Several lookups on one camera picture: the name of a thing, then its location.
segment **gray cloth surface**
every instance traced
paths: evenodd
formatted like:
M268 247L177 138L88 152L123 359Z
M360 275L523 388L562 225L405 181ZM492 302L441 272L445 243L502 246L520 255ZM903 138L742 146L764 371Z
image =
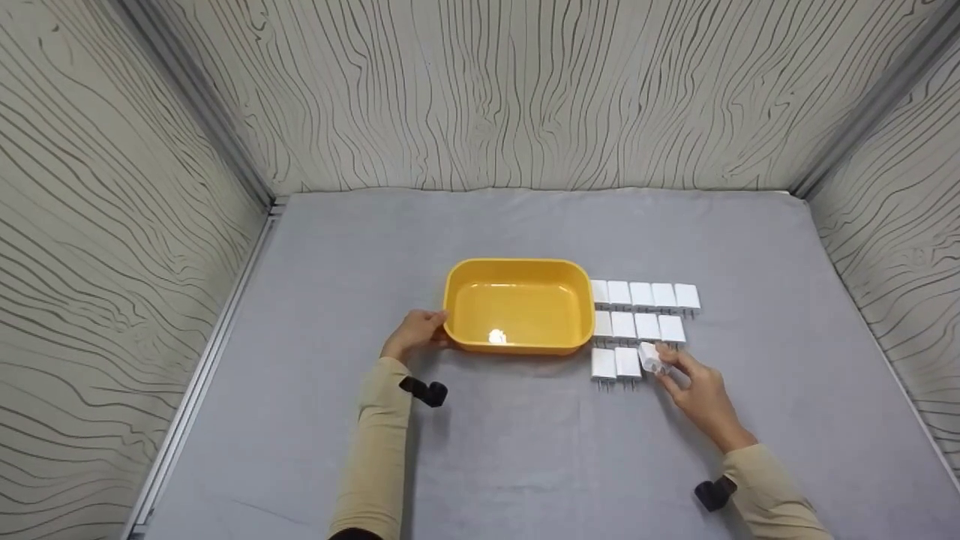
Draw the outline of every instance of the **gray cloth surface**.
M951 538L960 495L821 248L778 193L374 189L292 198L149 540L324 538L356 394L411 307L475 257L568 258L690 282L691 352L840 538ZM586 353L442 352L415 405L408 538L743 537L693 487L720 456L656 382L599 392Z

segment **wall panel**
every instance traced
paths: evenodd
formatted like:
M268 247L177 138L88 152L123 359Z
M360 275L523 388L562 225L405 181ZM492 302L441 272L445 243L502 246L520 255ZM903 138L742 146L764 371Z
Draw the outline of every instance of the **wall panel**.
M837 272L960 474L960 44L810 207Z
M0 12L0 536L119 532L264 215L102 2Z
M786 189L937 4L156 1L279 194Z

